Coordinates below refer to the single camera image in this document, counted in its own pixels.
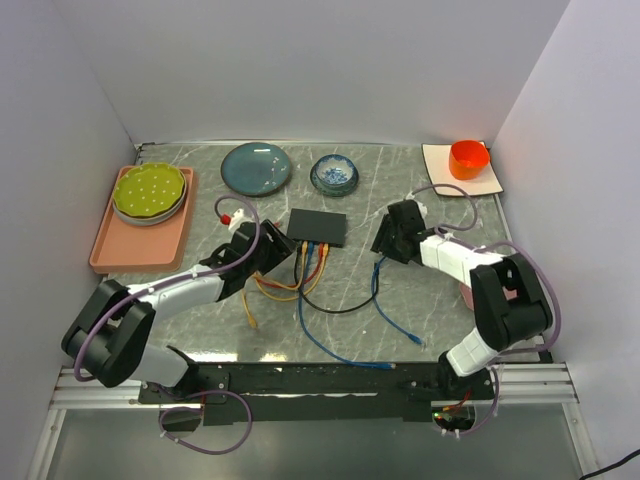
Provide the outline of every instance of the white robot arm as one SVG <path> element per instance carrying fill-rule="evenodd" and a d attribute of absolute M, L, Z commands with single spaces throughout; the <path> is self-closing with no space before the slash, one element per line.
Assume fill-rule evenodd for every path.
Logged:
<path fill-rule="evenodd" d="M 451 382 L 485 368 L 518 341 L 549 328 L 552 315 L 533 267 L 520 254 L 478 253 L 450 234 L 427 229 L 418 205 L 404 200 L 388 207 L 372 250 L 402 262 L 434 268 L 471 287 L 475 328 L 443 353 L 440 363 Z M 515 290 L 507 300 L 503 289 Z"/>
<path fill-rule="evenodd" d="M 240 210 L 230 219 L 230 243 L 218 247 L 209 258 L 186 272 L 156 282 L 124 286 L 115 280 L 102 282 L 71 325 L 62 340 L 62 349 L 77 360 L 90 332 L 110 309 L 132 295 L 110 320 L 96 331 L 85 347 L 82 367 L 107 387 L 127 379 L 144 380 L 166 387 L 185 387 L 197 371 L 197 364 L 179 350 L 148 344 L 151 325 L 196 305 L 218 302 L 240 291 L 255 272 L 266 274 L 296 251 L 269 220 L 260 225 L 256 249 L 242 263 L 221 274 L 214 269 L 237 263 L 249 250 L 256 235 L 253 222 Z"/>

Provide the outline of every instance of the yellow-green plate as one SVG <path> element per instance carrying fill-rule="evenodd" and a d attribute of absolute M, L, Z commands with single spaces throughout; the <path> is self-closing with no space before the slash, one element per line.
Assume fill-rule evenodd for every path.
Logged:
<path fill-rule="evenodd" d="M 168 163 L 145 163 L 118 180 L 113 202 L 130 217 L 155 217 L 180 199 L 184 187 L 184 176 L 176 167 Z"/>

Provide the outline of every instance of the orange bowl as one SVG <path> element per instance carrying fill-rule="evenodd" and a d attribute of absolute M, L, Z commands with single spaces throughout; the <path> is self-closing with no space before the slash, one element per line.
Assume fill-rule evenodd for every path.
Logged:
<path fill-rule="evenodd" d="M 475 140 L 462 140 L 451 145 L 449 170 L 458 180 L 471 180 L 489 165 L 489 151 Z"/>

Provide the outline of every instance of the marble table surface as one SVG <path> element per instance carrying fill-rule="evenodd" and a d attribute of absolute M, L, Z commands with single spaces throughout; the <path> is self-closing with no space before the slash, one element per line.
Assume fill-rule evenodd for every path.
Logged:
<path fill-rule="evenodd" d="M 347 215 L 347 243 L 329 253 L 325 274 L 310 298 L 326 308 L 356 305 L 370 295 L 373 263 L 379 256 L 370 251 L 387 205 L 401 200 L 418 186 L 429 183 L 419 146 L 299 145 L 281 144 L 293 163 L 290 182 L 274 195 L 252 199 L 262 219 L 286 226 L 291 208 L 339 212 Z M 140 162 L 168 162 L 193 167 L 199 177 L 196 208 L 181 270 L 208 257 L 229 232 L 218 221 L 215 199 L 229 192 L 220 176 L 220 165 L 234 145 L 145 145 Z M 323 155 L 349 157 L 360 172 L 357 190 L 343 198 L 317 192 L 309 181 L 313 163 Z M 469 222 L 472 210 L 462 198 L 439 197 L 431 191 L 417 196 L 428 209 L 427 225 Z M 458 234 L 474 244 L 506 238 L 497 198 L 476 199 L 480 213 L 477 226 Z M 229 202 L 222 209 L 232 213 Z M 281 282 L 292 281 L 293 258 L 270 274 Z M 142 283 L 166 274 L 113 275 L 124 284 Z M 381 269 L 379 302 L 383 310 L 405 329 L 425 341 L 420 347 L 392 328 L 373 305 L 348 315 L 329 315 L 305 304 L 304 318 L 313 335 L 338 355 L 356 361 L 435 361 L 473 328 L 467 309 L 452 278 L 415 264 L 388 260 Z M 151 332 L 151 343 L 173 345 L 194 360 L 332 362 L 302 332 L 295 302 L 274 302 L 263 296 L 253 281 L 247 282 L 247 300 L 259 328 L 247 321 L 239 294 L 225 301 L 194 307 L 160 324 Z M 537 360 L 536 355 L 518 360 Z"/>

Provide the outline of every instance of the white wall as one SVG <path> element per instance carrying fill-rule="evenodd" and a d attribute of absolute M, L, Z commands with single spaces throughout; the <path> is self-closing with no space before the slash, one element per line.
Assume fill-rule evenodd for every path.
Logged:
<path fill-rule="evenodd" d="M 134 158 L 48 0 L 0 2 L 0 478 L 23 478 L 62 335 L 96 284 L 87 259 L 117 169 Z"/>
<path fill-rule="evenodd" d="M 135 142 L 493 140 L 568 0 L 54 0 Z"/>
<path fill-rule="evenodd" d="M 494 143 L 514 237 L 558 290 L 601 462 L 640 447 L 640 3 L 572 1 Z M 607 479 L 640 478 L 640 461 Z"/>

